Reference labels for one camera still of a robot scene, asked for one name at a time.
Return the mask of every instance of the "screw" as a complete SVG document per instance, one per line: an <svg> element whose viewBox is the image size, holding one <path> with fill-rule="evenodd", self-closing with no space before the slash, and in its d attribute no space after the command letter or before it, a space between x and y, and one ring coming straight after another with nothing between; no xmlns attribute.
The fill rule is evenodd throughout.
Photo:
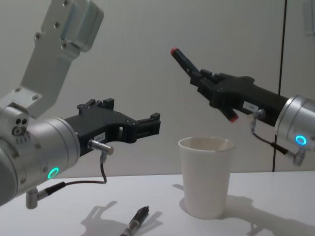
<svg viewBox="0 0 315 236"><path fill-rule="evenodd" d="M31 99L32 99L33 101L35 101L35 100L37 100L38 98L39 98L38 95L34 95Z"/></svg>
<svg viewBox="0 0 315 236"><path fill-rule="evenodd" d="M35 148L36 150L40 150L40 149L41 149L41 145L40 145L40 144L35 144L35 145L34 145L34 148Z"/></svg>
<svg viewBox="0 0 315 236"><path fill-rule="evenodd" d="M60 26L60 23L58 21L56 21L54 24L54 28L59 28L59 26Z"/></svg>
<svg viewBox="0 0 315 236"><path fill-rule="evenodd" d="M40 33L36 33L34 39L39 40L40 39Z"/></svg>
<svg viewBox="0 0 315 236"><path fill-rule="evenodd" d="M68 0L65 0L64 2L63 2L63 6L68 6L69 5L69 1Z"/></svg>

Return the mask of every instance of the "bolt hole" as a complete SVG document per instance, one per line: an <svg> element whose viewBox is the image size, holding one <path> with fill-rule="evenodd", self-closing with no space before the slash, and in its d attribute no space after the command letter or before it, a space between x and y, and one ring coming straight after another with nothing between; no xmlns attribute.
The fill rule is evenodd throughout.
<svg viewBox="0 0 315 236"><path fill-rule="evenodd" d="M35 96L33 96L31 99L33 100L33 101L35 101L35 100L37 100L39 98L39 96L38 95L35 95Z"/></svg>
<svg viewBox="0 0 315 236"><path fill-rule="evenodd" d="M39 40L40 39L40 33L35 34L35 39Z"/></svg>
<svg viewBox="0 0 315 236"><path fill-rule="evenodd" d="M56 23L54 24L54 27L59 28L59 26L60 26L60 23L58 21L56 21Z"/></svg>
<svg viewBox="0 0 315 236"><path fill-rule="evenodd" d="M40 144L35 144L35 145L34 145L34 148L35 148L36 150L40 150L40 149L41 149L41 146L40 146Z"/></svg>
<svg viewBox="0 0 315 236"><path fill-rule="evenodd" d="M17 127L16 129L14 129L13 133L14 135L19 135L21 133L21 129Z"/></svg>

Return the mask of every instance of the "black cable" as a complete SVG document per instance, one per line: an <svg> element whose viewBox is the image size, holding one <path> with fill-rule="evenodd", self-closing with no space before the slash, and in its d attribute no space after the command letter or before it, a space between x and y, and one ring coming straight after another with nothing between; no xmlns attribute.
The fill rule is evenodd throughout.
<svg viewBox="0 0 315 236"><path fill-rule="evenodd" d="M50 196L51 194L59 191L60 189L69 186L69 185L73 185L73 184L79 184L79 183L97 183L97 184L106 184L107 183L107 178L106 178L106 174L104 171L104 163L100 164L100 171L102 173L102 177L104 179L104 181L93 181L93 180L81 180L81 181L73 181L73 182L69 182L69 183L65 183L65 182L60 182L57 183L51 187L45 188L43 191L46 191L47 196Z"/></svg>
<svg viewBox="0 0 315 236"><path fill-rule="evenodd" d="M106 183L107 183L107 178L106 178L106 175L105 175L104 164L103 164L103 163L100 164L100 171L101 171L101 173L102 173L102 177L103 177L104 181L82 180L82 181L69 182L69 183L66 183L65 185L68 186L68 185L79 184L79 183L98 183L98 184L106 184Z"/></svg>
<svg viewBox="0 0 315 236"><path fill-rule="evenodd" d="M267 144L271 145L271 142L270 142L270 141L263 139L262 137L258 136L255 132L252 132L252 134L253 134L256 138L258 138L259 140L263 141L264 143L267 143Z"/></svg>

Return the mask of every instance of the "white label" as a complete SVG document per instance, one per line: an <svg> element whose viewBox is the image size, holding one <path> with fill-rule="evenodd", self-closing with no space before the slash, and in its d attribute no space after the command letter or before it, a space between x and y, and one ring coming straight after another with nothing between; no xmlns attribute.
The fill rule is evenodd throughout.
<svg viewBox="0 0 315 236"><path fill-rule="evenodd" d="M103 141L104 139L105 139L105 132L94 137L94 140L98 142Z"/></svg>
<svg viewBox="0 0 315 236"><path fill-rule="evenodd" d="M257 107L256 105L249 103L247 101L244 102L243 108L250 110L251 112L256 112L259 109L259 107Z"/></svg>

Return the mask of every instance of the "white table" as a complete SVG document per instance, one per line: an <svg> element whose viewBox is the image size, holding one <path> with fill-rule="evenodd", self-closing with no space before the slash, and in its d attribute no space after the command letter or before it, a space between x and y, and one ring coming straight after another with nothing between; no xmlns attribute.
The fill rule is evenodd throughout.
<svg viewBox="0 0 315 236"><path fill-rule="evenodd" d="M215 220L182 210L181 184L181 175L109 177L68 186L35 210L23 195L0 207L0 236L119 236L146 205L137 236L315 236L315 172L232 174L227 209Z"/></svg>

